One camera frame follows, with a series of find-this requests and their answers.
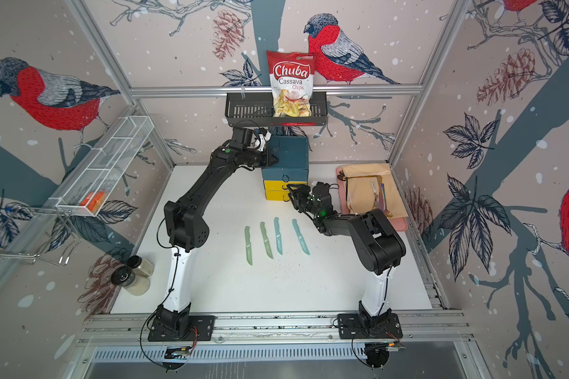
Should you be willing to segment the teal top drawer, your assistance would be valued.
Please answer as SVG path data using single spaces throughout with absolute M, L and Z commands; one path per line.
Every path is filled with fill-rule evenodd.
M 278 181 L 283 183 L 308 181 L 307 168 L 295 167 L 264 167 L 262 169 L 262 178 L 264 181 Z

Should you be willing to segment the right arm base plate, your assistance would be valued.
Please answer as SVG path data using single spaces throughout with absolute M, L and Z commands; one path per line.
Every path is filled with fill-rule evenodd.
M 388 312 L 378 317 L 360 314 L 338 314 L 336 326 L 342 340 L 403 338 L 401 322 L 397 314 Z

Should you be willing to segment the Chuba cassava chips bag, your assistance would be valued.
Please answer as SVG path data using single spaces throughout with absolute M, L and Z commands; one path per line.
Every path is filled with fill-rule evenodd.
M 266 53 L 275 117 L 310 117 L 315 57 L 308 53 Z

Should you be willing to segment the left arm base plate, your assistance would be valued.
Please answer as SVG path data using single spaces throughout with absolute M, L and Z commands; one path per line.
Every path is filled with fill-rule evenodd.
M 217 318 L 213 315 L 174 316 L 161 314 L 153 319 L 148 335 L 149 342 L 210 341 Z

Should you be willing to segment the teal drawer cabinet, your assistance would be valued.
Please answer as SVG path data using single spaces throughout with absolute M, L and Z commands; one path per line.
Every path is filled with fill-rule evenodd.
M 273 136 L 268 141 L 269 150 L 278 157 L 279 163 L 273 167 L 307 168 L 309 170 L 309 148 L 306 137 Z M 289 191 L 266 191 L 266 199 L 274 202 L 287 202 Z

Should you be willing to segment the yellow drawer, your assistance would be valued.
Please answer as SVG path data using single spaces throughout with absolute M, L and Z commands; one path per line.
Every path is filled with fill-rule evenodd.
M 288 185 L 306 185 L 306 182 L 283 182 L 283 181 L 275 181 L 275 180 L 265 180 L 263 182 L 266 191 L 287 191 Z

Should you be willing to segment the turquoise knife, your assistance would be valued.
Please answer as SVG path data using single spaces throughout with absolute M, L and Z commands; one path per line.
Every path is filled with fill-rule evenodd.
M 300 248 L 302 249 L 302 251 L 303 251 L 306 255 L 310 255 L 310 251 L 309 251 L 309 249 L 308 249 L 308 245 L 307 245 L 307 243 L 306 243 L 306 241 L 305 241 L 305 239 L 304 239 L 304 237 L 303 237 L 303 234 L 301 233 L 300 225 L 299 225 L 297 219 L 293 219 L 293 220 L 292 220 L 292 226 L 293 226 L 293 229 L 294 229 L 294 231 L 295 231 L 295 233 L 296 233 L 297 240 L 298 240 L 298 242 L 299 242 L 299 244 L 300 244 Z

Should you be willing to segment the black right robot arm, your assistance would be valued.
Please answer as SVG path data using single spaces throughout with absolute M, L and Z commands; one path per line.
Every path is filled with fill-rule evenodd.
M 360 263 L 371 273 L 360 300 L 360 312 L 367 317 L 389 314 L 390 278 L 406 255 L 406 245 L 383 211 L 347 215 L 337 212 L 328 183 L 319 182 L 313 187 L 289 183 L 286 189 L 293 208 L 308 216 L 319 233 L 351 238 Z

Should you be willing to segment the aluminium frame post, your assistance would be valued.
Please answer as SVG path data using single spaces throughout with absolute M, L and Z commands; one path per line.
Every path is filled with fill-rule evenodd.
M 66 0 L 65 3 L 85 34 L 87 40 L 92 45 L 94 51 L 97 53 L 99 60 L 103 63 L 108 75 L 112 78 L 117 89 L 120 90 L 121 95 L 129 106 L 128 112 L 130 114 L 148 116 L 150 121 L 154 124 L 154 129 L 150 133 L 149 139 L 163 164 L 169 171 L 172 171 L 175 167 L 175 162 L 171 157 L 168 146 L 165 143 L 161 132 L 158 130 L 155 121 L 153 121 L 142 102 L 134 99 L 131 83 L 126 77 L 123 68 L 118 63 L 115 52 L 110 48 L 101 29 L 99 28 L 99 25 L 95 22 L 90 9 L 86 6 L 84 1 L 80 0 Z

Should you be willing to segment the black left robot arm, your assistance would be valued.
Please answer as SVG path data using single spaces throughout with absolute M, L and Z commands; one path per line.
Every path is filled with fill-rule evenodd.
M 221 185 L 239 168 L 252 171 L 271 167 L 278 158 L 268 149 L 249 148 L 232 141 L 216 148 L 196 183 L 176 202 L 164 206 L 164 223 L 172 253 L 164 301 L 156 308 L 155 323 L 182 338 L 189 333 L 191 295 L 189 282 L 196 259 L 192 250 L 203 246 L 210 228 L 203 216 Z

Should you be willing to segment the red packet in rack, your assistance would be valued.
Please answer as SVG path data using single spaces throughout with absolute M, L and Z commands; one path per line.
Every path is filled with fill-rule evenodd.
M 87 208 L 91 213 L 96 213 L 106 200 L 106 193 L 96 191 L 89 193 L 80 203 L 81 207 Z

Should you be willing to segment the gold spoon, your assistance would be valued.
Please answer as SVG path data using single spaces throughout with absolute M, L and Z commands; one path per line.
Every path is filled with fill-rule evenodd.
M 387 218 L 394 217 L 387 208 L 385 187 L 379 175 L 348 176 L 340 170 L 337 179 L 344 214 L 362 214 L 378 209 Z

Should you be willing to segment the light green knife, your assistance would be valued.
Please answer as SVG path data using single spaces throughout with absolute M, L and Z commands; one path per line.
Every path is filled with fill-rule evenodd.
M 248 265 L 253 265 L 252 243 L 251 243 L 251 228 L 246 226 L 244 229 L 245 238 L 245 254 Z

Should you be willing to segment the aluminium rail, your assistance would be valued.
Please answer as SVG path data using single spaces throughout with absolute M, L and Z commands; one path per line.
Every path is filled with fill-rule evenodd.
M 474 330 L 460 310 L 397 310 L 403 343 L 472 341 Z M 216 313 L 212 325 L 199 328 L 209 340 L 202 345 L 335 343 L 339 337 L 338 313 L 334 312 L 251 312 Z M 143 323 L 147 314 L 107 314 L 91 317 L 76 339 L 88 346 L 152 346 Z

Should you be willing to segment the teal knife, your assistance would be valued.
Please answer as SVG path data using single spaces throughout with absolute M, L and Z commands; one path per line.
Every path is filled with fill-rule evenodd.
M 280 220 L 278 217 L 275 217 L 273 219 L 273 227 L 275 232 L 277 251 L 278 254 L 282 255 L 283 254 L 282 234 L 280 228 Z

